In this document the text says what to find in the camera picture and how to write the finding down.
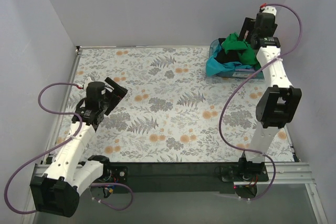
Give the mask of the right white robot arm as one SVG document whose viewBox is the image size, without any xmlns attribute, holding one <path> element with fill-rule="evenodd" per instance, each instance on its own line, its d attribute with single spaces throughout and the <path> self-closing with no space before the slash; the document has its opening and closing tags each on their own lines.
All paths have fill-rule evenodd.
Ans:
<svg viewBox="0 0 336 224">
<path fill-rule="evenodd" d="M 266 90 L 256 106 L 258 121 L 250 143 L 238 161 L 238 170 L 244 180 L 256 180 L 265 174 L 265 156 L 276 134 L 290 123 L 302 97 L 285 72 L 280 56 L 280 42 L 274 37 L 277 24 L 276 9 L 264 10 L 256 15 L 253 28 L 247 28 L 247 41 L 256 49 L 266 82 Z"/>
</svg>

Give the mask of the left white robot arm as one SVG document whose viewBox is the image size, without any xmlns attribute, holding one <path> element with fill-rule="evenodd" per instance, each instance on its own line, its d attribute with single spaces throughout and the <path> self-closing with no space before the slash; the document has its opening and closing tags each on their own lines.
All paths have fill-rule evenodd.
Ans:
<svg viewBox="0 0 336 224">
<path fill-rule="evenodd" d="M 111 78 L 92 81 L 87 78 L 79 86 L 86 92 L 76 105 L 68 132 L 69 142 L 63 145 L 43 175 L 30 182 L 35 208 L 39 212 L 71 217 L 81 194 L 93 182 L 108 182 L 112 171 L 105 156 L 89 158 L 80 169 L 77 165 L 88 142 L 95 136 L 99 124 L 126 96 L 127 89 Z"/>
</svg>

